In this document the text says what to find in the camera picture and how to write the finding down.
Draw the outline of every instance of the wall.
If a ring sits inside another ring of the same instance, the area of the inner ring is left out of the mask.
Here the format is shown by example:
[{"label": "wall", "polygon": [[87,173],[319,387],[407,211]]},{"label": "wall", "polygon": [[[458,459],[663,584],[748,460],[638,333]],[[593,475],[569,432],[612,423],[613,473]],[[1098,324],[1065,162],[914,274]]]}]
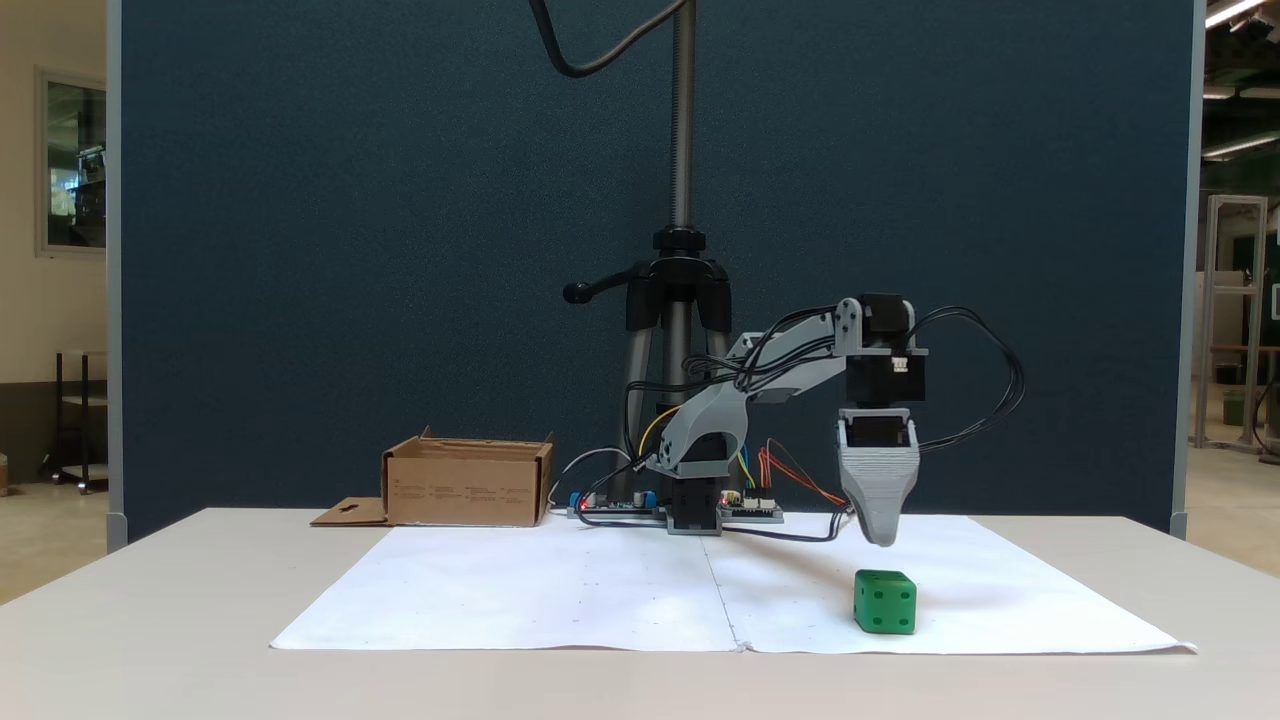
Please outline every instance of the wall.
[{"label": "wall", "polygon": [[[553,10],[582,59],[662,4]],[[928,456],[910,507],[1167,528],[1194,3],[794,5],[700,3],[694,217],[737,328],[870,291],[975,307],[1028,396]],[[554,430],[562,461],[613,442],[622,295],[559,287],[653,255],[669,32],[581,82],[516,1],[129,0],[122,37],[134,538],[376,493],[426,423]],[[936,438],[1006,374],[964,327],[924,336]],[[749,442],[831,486],[837,386],[756,409]]]},{"label": "wall", "polygon": [[105,19],[104,0],[0,0],[0,452],[14,482],[51,439],[54,391],[38,383],[55,351],[106,342],[104,261],[36,258],[33,165],[36,67],[105,79]]}]

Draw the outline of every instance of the red wire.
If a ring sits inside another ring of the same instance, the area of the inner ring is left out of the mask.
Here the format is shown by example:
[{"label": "red wire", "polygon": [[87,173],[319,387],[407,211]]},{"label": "red wire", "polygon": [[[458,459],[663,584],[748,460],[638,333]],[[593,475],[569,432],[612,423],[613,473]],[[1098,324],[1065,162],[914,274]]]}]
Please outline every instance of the red wire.
[{"label": "red wire", "polygon": [[[818,495],[826,497],[829,502],[832,502],[835,505],[838,505],[841,507],[844,507],[846,505],[845,500],[842,500],[842,498],[840,498],[840,497],[837,497],[837,496],[835,496],[835,495],[832,495],[832,493],[822,489],[820,487],[818,487],[818,484],[815,482],[813,482],[813,478],[809,477],[809,473],[805,473],[805,470],[804,470],[803,466],[800,468],[800,471],[804,473],[804,475],[805,475],[804,478],[801,478],[800,475],[797,475],[785,462],[782,462],[781,460],[778,460],[777,457],[774,457],[773,454],[769,452],[769,450],[768,450],[771,442],[776,443],[778,447],[781,447],[782,451],[786,452],[788,456],[791,455],[787,451],[787,448],[781,442],[778,442],[778,441],[776,441],[773,438],[769,438],[768,441],[765,441],[764,447],[760,448],[759,460],[760,460],[762,474],[764,474],[764,475],[768,477],[769,475],[769,469],[771,468],[777,468],[778,470],[782,470],[787,477],[790,477],[796,483],[799,483],[799,484],[801,484],[801,486],[804,486],[804,487],[806,487],[806,488],[817,492]],[[767,484],[764,487],[772,487],[772,478],[769,479],[769,484]]]}]

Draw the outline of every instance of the robotic arm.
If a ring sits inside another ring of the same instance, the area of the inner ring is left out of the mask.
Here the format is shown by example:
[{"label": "robotic arm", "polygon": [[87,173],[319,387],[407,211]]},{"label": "robotic arm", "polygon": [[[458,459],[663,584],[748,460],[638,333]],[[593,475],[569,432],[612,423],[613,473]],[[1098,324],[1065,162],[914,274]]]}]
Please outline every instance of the robotic arm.
[{"label": "robotic arm", "polygon": [[[845,373],[854,407],[836,420],[841,484],[868,542],[893,543],[920,465],[909,411],[891,407],[924,400],[928,351],[910,334],[915,310],[900,296],[864,295],[797,315],[767,333],[744,333],[718,370],[721,382],[685,402],[663,429],[648,468],[671,478],[672,532],[719,532],[719,515],[704,507],[718,502],[718,492],[705,492],[705,480],[728,475],[746,438],[749,402],[785,402]],[[710,516],[717,525],[703,527]]]}]

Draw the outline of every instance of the ceiling light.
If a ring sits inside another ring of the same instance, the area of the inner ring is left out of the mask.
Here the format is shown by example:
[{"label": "ceiling light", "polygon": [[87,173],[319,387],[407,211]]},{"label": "ceiling light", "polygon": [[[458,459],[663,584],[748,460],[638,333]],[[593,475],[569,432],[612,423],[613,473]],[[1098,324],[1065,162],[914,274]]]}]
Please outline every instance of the ceiling light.
[{"label": "ceiling light", "polygon": [[1216,145],[1213,147],[1208,147],[1203,152],[1201,152],[1201,158],[1212,159],[1220,155],[1228,155],[1230,152],[1235,152],[1238,150],[1248,150],[1249,147],[1257,147],[1260,145],[1275,142],[1276,140],[1280,140],[1280,132],[1268,132],[1265,135],[1258,135],[1244,140],[1236,140],[1235,142],[1228,142],[1225,145]]},{"label": "ceiling light", "polygon": [[1222,0],[1221,3],[1215,3],[1213,6],[1208,9],[1208,15],[1204,18],[1204,29],[1220,26],[1235,15],[1239,15],[1245,10],[1252,10],[1266,1],[1267,0]]}]

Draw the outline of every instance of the yellow wire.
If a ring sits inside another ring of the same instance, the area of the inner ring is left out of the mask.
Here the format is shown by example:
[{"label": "yellow wire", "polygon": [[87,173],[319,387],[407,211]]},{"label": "yellow wire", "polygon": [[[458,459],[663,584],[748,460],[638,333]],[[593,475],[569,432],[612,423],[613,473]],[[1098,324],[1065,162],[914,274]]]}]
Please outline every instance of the yellow wire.
[{"label": "yellow wire", "polygon": [[649,439],[649,433],[652,433],[653,429],[658,427],[658,423],[663,421],[663,419],[666,419],[667,415],[671,415],[672,413],[675,413],[676,410],[680,410],[681,407],[684,407],[684,406],[682,405],[677,405],[677,406],[672,407],[671,410],[667,410],[662,415],[658,415],[657,418],[654,418],[653,421],[649,423],[649,427],[645,429],[644,434],[640,436],[640,448],[636,450],[636,452],[639,452],[640,455],[644,455],[644,443],[645,443],[646,439]]},{"label": "yellow wire", "polygon": [[746,482],[750,483],[746,487],[755,487],[755,478],[751,477],[751,471],[746,469],[746,460],[742,460],[742,454],[737,454],[737,464],[742,466],[742,473],[746,474]]}]

